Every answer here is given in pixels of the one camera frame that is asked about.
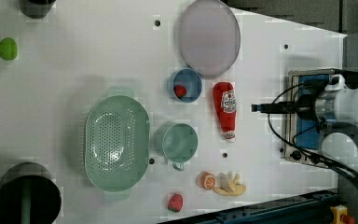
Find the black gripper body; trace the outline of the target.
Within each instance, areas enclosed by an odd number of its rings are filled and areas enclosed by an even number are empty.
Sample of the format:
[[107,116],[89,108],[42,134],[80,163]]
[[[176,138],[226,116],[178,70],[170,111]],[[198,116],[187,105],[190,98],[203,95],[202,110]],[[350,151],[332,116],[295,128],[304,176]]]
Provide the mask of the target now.
[[300,119],[316,121],[316,86],[309,82],[298,83],[289,92],[290,111]]

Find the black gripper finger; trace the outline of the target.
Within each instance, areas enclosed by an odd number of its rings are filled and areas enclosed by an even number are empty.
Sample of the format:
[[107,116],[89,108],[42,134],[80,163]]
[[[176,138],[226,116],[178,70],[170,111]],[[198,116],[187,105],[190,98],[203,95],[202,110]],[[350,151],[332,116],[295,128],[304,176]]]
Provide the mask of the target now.
[[286,105],[282,104],[260,104],[260,105],[251,105],[252,112],[260,113],[288,113]]

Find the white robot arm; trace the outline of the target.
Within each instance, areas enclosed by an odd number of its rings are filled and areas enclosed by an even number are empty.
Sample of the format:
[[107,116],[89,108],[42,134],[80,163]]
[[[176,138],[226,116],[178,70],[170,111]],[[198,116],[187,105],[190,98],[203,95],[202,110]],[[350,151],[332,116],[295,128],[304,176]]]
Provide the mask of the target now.
[[299,119],[314,123],[313,131],[321,134],[318,144],[333,134],[348,136],[358,150],[358,89],[350,89],[344,76],[333,75],[328,80],[307,79],[287,89],[300,92],[292,101],[274,100],[271,104],[253,105],[254,112],[295,114]]

